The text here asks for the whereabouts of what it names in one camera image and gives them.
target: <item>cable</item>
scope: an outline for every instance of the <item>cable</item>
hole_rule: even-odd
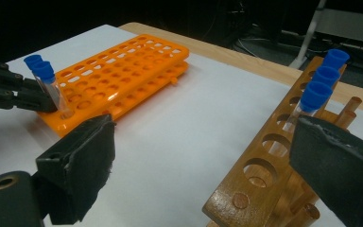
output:
[[[254,53],[252,53],[251,51],[249,51],[249,49],[248,49],[248,48],[246,48],[246,46],[244,46],[244,45],[241,43],[240,39],[238,39],[238,42],[240,43],[241,48],[243,48],[245,51],[247,51],[247,53],[249,53],[250,55],[254,56],[255,58],[259,58],[257,55],[255,55]]]
[[[253,56],[253,53],[252,52],[247,52],[247,49],[244,49],[243,47],[237,45],[237,44],[233,44],[232,46],[232,50],[235,50],[237,52],[240,52],[240,53],[245,53],[245,54],[248,54],[250,56]]]
[[[242,41],[269,41],[270,42],[270,39],[265,39],[265,38],[243,38],[243,39],[240,39]],[[283,46],[287,46],[287,47],[294,47],[294,48],[298,48],[300,49],[301,47],[298,46],[298,45],[292,45],[292,44],[282,44],[282,43],[277,43],[278,45],[283,45]],[[328,52],[329,48],[325,49],[325,50],[313,50],[313,49],[310,49],[308,48],[307,50],[308,51],[311,51],[311,52],[314,52],[314,53],[326,53]]]

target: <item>table surface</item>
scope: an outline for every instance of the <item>table surface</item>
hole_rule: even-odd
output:
[[[137,33],[191,50],[189,69],[176,86],[166,86],[116,120],[112,174],[76,226],[205,226],[203,204],[301,72],[141,24],[120,28],[100,26],[30,53],[60,71]],[[23,59],[8,62],[9,69],[33,78]],[[275,75],[283,78],[271,79]],[[351,97],[352,87],[345,86],[337,87],[337,99]],[[337,113],[343,106],[331,100],[327,109]],[[363,139],[363,110],[357,110],[349,130]],[[35,159],[59,139],[34,112],[0,110],[0,174],[33,174]],[[313,226],[343,226],[321,201],[317,206],[321,218]],[[44,223],[51,226],[49,218]]]

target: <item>clear test tube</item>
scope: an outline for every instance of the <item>clear test tube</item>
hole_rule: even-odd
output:
[[[334,87],[340,79],[340,73],[336,68],[330,66],[320,66],[314,73],[311,81],[322,82],[330,87]]]
[[[33,73],[41,79],[47,93],[51,96],[58,111],[62,113],[63,118],[71,117],[74,112],[68,107],[59,84],[56,81],[54,70],[49,61],[41,61],[33,65]]]
[[[290,133],[294,132],[298,118],[300,115],[313,116],[317,113],[318,109],[329,99],[333,90],[330,86],[317,81],[310,81],[299,103],[297,103],[296,108],[290,114],[290,117],[286,120],[283,130]],[[273,143],[272,147],[269,149],[269,153],[276,156],[284,156],[287,153],[287,149],[282,146],[279,142]]]
[[[41,57],[41,55],[30,55],[24,59],[24,62],[26,63],[28,69],[31,70],[34,78],[37,80],[41,89],[43,89],[43,91],[45,93],[48,93],[48,91],[46,90],[45,86],[43,85],[43,82],[41,81],[41,79],[37,75],[35,75],[35,73],[33,72],[33,66],[42,61],[43,61],[43,58]]]

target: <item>blue test tube cap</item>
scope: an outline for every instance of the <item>blue test tube cap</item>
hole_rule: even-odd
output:
[[[321,82],[332,87],[339,78],[340,73],[336,68],[332,68],[329,66],[320,66],[315,71],[315,74],[311,80]]]
[[[24,59],[27,67],[32,70],[34,64],[43,61],[41,55],[30,55]]]
[[[343,64],[350,58],[350,55],[339,49],[330,49],[323,58],[322,65],[336,68],[339,70]]]
[[[55,81],[54,69],[49,61],[41,61],[34,64],[32,70],[43,83],[53,83]]]
[[[321,82],[310,81],[300,99],[301,108],[304,112],[312,113],[318,110],[333,93],[332,88]]]

